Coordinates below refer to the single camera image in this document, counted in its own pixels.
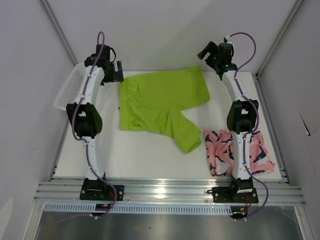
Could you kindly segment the lime green shorts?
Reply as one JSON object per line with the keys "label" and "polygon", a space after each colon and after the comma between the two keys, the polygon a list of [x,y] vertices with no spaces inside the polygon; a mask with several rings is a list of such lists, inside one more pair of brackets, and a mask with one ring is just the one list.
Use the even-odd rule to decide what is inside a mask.
{"label": "lime green shorts", "polygon": [[199,66],[136,74],[118,84],[119,128],[147,131],[174,139],[184,152],[201,144],[201,130],[182,112],[210,100]]}

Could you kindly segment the pink shark print shorts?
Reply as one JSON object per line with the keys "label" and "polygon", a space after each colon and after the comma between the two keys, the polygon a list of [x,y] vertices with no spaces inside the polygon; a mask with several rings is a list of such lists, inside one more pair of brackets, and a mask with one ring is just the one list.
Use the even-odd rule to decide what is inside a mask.
{"label": "pink shark print shorts", "polygon": [[[203,131],[209,171],[212,176],[230,177],[234,168],[234,141],[229,130]],[[275,163],[270,160],[262,133],[252,133],[249,141],[249,165],[253,175],[272,173]]]}

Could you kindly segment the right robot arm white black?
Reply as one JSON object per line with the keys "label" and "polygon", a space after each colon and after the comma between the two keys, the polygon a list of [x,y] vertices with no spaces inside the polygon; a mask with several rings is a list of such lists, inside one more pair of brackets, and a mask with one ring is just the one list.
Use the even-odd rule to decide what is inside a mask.
{"label": "right robot arm white black", "polygon": [[246,96],[246,92],[237,78],[238,67],[232,63],[234,46],[230,41],[215,44],[210,41],[197,54],[199,59],[212,68],[225,85],[232,100],[226,125],[232,133],[234,142],[234,167],[228,196],[239,202],[254,189],[250,171],[250,139],[259,124],[259,104]]}

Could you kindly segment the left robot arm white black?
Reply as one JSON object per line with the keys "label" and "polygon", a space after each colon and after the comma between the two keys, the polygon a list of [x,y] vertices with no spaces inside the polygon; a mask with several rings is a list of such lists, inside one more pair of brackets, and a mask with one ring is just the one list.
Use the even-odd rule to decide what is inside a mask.
{"label": "left robot arm white black", "polygon": [[83,143],[87,162],[86,178],[90,181],[105,180],[103,162],[98,149],[103,120],[96,108],[100,86],[124,81],[122,62],[111,60],[115,50],[105,44],[97,44],[95,53],[84,61],[85,75],[80,91],[73,103],[66,105],[66,113],[76,141]]}

